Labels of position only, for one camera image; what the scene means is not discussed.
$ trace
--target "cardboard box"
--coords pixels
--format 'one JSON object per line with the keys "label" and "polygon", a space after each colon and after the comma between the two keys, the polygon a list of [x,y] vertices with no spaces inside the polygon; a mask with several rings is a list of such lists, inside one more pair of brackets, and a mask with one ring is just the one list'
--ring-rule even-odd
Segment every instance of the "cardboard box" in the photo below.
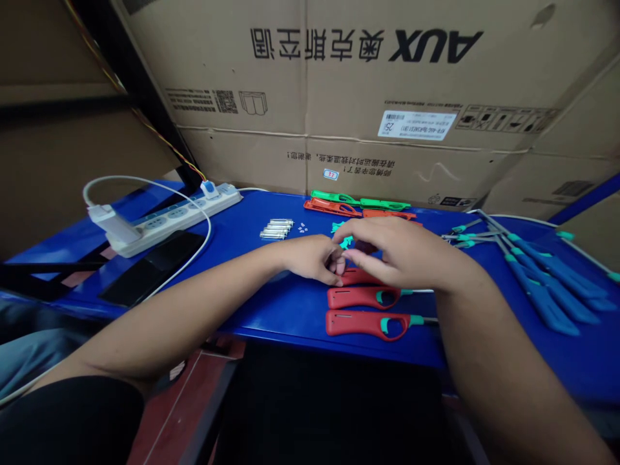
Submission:
{"label": "cardboard box", "polygon": [[287,155],[305,154],[305,139],[269,134],[213,130],[182,130],[181,135],[201,170],[216,183],[255,186],[270,191],[305,194],[304,160],[289,163]]}
{"label": "cardboard box", "polygon": [[618,160],[527,154],[494,186],[482,208],[547,220],[618,170]]}
{"label": "cardboard box", "polygon": [[524,152],[620,47],[608,0],[114,3],[181,127]]}
{"label": "cardboard box", "polygon": [[520,155],[183,130],[210,179],[295,194],[313,189],[463,211]]}
{"label": "cardboard box", "polygon": [[0,105],[114,95],[60,0],[5,0]]}
{"label": "cardboard box", "polygon": [[620,56],[534,144],[538,153],[613,158],[620,153]]}
{"label": "cardboard box", "polygon": [[620,272],[620,192],[562,224],[559,230],[575,234],[573,242],[612,271]]}
{"label": "cardboard box", "polygon": [[484,197],[520,155],[308,139],[308,191],[463,211]]}

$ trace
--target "right hand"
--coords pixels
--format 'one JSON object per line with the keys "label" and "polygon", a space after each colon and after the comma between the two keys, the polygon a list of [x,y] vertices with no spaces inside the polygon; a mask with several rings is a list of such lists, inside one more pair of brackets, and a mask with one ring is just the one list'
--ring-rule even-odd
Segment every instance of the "right hand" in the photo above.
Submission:
{"label": "right hand", "polygon": [[[402,218],[349,220],[336,231],[333,242],[340,243],[348,236],[356,240],[356,248],[344,251],[344,257],[399,289],[450,292],[485,273],[468,255]],[[371,244],[372,250],[366,253],[359,250],[359,241]],[[383,260],[367,254],[375,249],[383,252]]]}

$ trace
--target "white power strip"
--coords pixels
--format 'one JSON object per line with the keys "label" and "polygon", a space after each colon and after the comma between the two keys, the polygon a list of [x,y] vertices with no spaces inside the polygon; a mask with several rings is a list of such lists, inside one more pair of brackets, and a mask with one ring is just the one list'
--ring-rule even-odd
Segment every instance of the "white power strip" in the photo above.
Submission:
{"label": "white power strip", "polygon": [[[205,199],[202,192],[190,198],[196,202],[209,217],[240,202],[243,198],[236,187],[231,184],[224,183],[219,185],[218,191],[220,195],[213,199]],[[202,214],[201,210],[185,200],[133,222],[133,226],[135,226],[142,235],[142,237],[135,242],[121,242],[109,232],[105,234],[105,237],[110,242],[112,250],[120,256],[129,258],[160,243],[174,231],[187,229],[204,220],[205,216]]]}

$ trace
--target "blue tabletop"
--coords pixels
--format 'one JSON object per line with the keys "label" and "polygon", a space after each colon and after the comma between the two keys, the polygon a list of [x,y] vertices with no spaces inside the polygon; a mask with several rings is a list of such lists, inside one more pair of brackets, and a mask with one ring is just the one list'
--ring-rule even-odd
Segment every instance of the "blue tabletop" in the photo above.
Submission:
{"label": "blue tabletop", "polygon": [[[347,220],[341,216],[305,210],[303,204],[306,198],[302,196],[256,191],[243,194],[245,198],[239,204],[211,218],[213,232],[209,246],[173,283],[264,245],[259,232],[271,218],[291,218],[295,221],[290,238],[308,234],[331,235],[333,222]],[[119,203],[119,211],[133,220],[165,195],[153,189],[133,194]],[[410,211],[418,215],[418,221],[425,228],[437,234],[446,233],[453,226],[475,219],[473,215],[456,212],[429,209]],[[558,240],[551,228],[522,220],[501,218],[499,221],[525,240],[536,241],[551,249],[568,265],[604,287],[609,292],[608,298],[620,306],[620,288]],[[301,223],[308,229],[303,234],[298,231]],[[189,230],[206,235],[207,228],[206,222],[202,222]],[[471,232],[483,230],[482,225],[471,228]],[[104,242],[103,232],[90,221],[84,220],[12,261],[74,261]],[[541,322],[495,244],[477,245],[467,253],[495,280],[532,342],[577,400],[594,404],[620,403],[620,364],[617,363],[620,359],[620,311],[599,313],[602,321],[599,325],[578,324],[581,336],[554,333]],[[144,254],[129,259],[120,256],[113,258],[54,305],[82,316],[116,318],[122,315],[127,309],[110,305],[100,300],[97,294]],[[436,328],[412,327],[396,342],[384,342],[369,335],[327,336],[326,293],[327,286],[319,282],[284,273],[260,289],[224,323],[220,331],[447,369],[439,330]],[[391,311],[433,316],[434,297],[432,294],[403,296]]]}

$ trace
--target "black pants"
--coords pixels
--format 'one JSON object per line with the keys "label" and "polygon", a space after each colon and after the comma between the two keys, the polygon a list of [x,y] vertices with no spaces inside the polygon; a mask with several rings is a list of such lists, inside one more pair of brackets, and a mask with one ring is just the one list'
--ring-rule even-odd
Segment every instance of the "black pants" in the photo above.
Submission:
{"label": "black pants", "polygon": [[448,464],[428,368],[249,344],[229,388],[216,464]]}

